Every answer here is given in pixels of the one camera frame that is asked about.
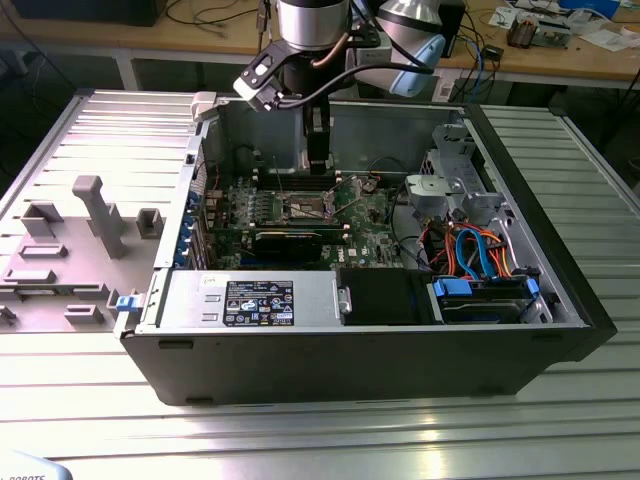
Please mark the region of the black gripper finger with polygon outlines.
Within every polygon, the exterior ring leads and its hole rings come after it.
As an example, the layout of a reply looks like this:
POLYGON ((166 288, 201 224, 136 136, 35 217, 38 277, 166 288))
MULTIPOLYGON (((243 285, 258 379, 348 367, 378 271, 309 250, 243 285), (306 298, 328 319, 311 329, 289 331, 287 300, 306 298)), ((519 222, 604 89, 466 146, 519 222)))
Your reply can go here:
POLYGON ((303 128, 306 138, 307 160, 312 175, 326 173, 330 148, 330 104, 319 98, 303 107, 303 128))

